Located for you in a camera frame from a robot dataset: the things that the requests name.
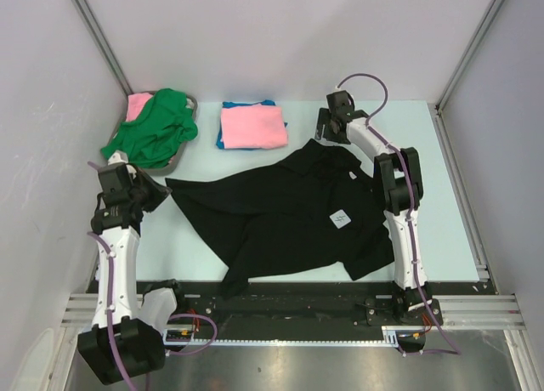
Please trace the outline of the black polo shirt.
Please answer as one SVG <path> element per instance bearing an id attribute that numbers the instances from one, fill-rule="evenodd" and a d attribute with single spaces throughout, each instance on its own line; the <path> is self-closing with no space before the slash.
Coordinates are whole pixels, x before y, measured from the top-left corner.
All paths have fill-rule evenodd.
<path id="1" fill-rule="evenodd" d="M 251 278 L 340 263 L 351 280 L 394 261 L 383 211 L 360 160 L 314 140 L 275 164 L 210 182 L 169 178 L 180 211 L 227 265 L 225 299 Z"/>

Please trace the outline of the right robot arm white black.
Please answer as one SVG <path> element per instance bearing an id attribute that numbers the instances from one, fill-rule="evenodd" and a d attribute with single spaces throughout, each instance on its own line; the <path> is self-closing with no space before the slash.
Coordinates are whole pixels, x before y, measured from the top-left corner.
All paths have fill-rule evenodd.
<path id="1" fill-rule="evenodd" d="M 388 141 L 371 125 L 370 116 L 355 108 L 349 92 L 338 88 L 326 102 L 318 115 L 316 138 L 352 144 L 373 160 L 372 191 L 394 250 L 393 316 L 402 324 L 437 326 L 439 307 L 433 303 L 417 233 L 423 195 L 418 152 Z"/>

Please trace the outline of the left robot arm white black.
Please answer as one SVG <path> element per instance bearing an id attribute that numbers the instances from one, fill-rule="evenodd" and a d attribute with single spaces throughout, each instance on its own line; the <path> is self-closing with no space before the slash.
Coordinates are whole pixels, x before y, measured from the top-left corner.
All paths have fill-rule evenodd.
<path id="1" fill-rule="evenodd" d="M 140 225 L 170 190 L 122 161 L 100 168 L 98 178 L 101 191 L 89 234 L 99 250 L 99 291 L 91 326 L 79 334 L 77 350 L 104 385 L 124 381 L 134 389 L 133 377 L 165 364 L 162 332 L 167 321 L 179 322 L 188 312 L 173 280 L 137 297 Z"/>

